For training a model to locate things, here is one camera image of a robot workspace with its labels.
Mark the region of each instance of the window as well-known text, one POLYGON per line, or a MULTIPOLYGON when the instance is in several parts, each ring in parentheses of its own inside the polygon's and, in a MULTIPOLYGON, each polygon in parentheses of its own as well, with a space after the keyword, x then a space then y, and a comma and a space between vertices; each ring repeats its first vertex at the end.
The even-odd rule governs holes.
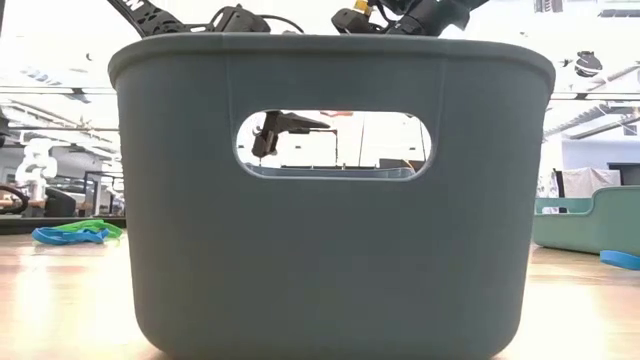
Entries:
POLYGON ((638 136, 637 125, 625 125, 622 129, 624 131, 624 136, 638 136))

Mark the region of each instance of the blue object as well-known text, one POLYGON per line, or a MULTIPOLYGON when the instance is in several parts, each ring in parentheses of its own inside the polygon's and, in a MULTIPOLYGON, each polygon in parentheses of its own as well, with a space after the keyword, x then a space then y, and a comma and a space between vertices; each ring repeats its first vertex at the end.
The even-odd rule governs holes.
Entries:
POLYGON ((640 270, 640 256, 634 256, 620 251, 601 251, 600 261, 607 265, 613 265, 627 270, 640 270))
POLYGON ((109 235, 109 230, 92 231, 83 229, 77 232, 63 231, 55 228, 38 228, 33 230, 31 236, 43 244, 48 245, 71 245, 84 242, 103 244, 104 239, 109 235))

